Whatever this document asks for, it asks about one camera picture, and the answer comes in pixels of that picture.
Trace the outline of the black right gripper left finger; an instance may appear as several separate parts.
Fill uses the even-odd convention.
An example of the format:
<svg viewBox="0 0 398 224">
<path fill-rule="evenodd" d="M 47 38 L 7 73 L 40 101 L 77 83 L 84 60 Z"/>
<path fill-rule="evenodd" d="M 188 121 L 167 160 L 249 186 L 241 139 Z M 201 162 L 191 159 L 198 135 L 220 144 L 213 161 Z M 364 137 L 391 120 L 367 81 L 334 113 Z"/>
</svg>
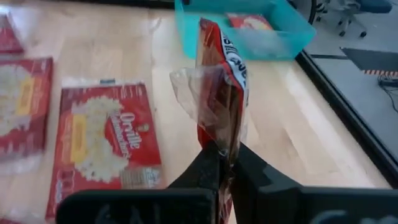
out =
<svg viewBox="0 0 398 224">
<path fill-rule="evenodd" d="M 64 199 L 57 224 L 186 223 L 218 221 L 220 154 L 210 141 L 167 188 L 82 190 Z"/>
</svg>

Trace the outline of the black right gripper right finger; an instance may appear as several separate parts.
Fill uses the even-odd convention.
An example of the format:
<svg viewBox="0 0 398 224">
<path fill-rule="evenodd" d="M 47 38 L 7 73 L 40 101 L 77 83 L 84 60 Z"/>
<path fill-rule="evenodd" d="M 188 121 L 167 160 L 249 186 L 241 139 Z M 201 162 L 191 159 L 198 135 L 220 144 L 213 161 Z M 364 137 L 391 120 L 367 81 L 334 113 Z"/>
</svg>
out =
<svg viewBox="0 0 398 224">
<path fill-rule="evenodd" d="M 242 144 L 231 185 L 238 223 L 397 223 L 397 191 L 304 186 Z"/>
</svg>

